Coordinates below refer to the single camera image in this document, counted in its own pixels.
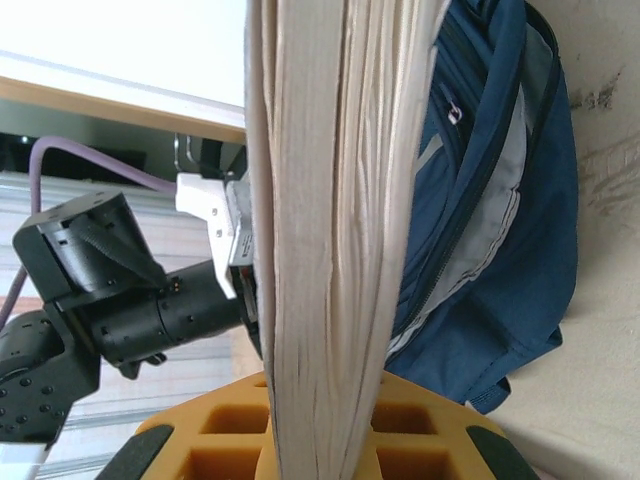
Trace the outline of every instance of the blue backpack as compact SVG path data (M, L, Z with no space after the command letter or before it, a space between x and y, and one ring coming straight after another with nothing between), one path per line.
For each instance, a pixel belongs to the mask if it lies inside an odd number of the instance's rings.
M577 162L553 32L523 0L452 0L386 369L482 413L558 347L577 270Z

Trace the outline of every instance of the purple cable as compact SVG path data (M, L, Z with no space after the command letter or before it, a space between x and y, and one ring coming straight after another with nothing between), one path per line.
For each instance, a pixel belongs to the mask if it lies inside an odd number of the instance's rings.
M42 137L38 139L31 148L31 155L29 156L29 186L31 190L31 214L40 212L42 208L42 192L40 179L42 177L42 159L45 152L50 148L57 148L65 152L72 153L78 157L95 163L102 168L111 170L129 180L139 183L145 187L158 192L164 192L175 196L176 184L167 180L149 175L148 173L141 172L140 170L122 163L120 160L116 160L109 155L100 153L93 148L89 148L81 143L74 142L67 138L62 137ZM9 319L9 315L13 311L13 307L18 301L24 282L27 279L27 272L24 267L20 267L16 277L13 279L13 283L9 288L7 297L5 299L2 308L0 309L0 330L4 328Z

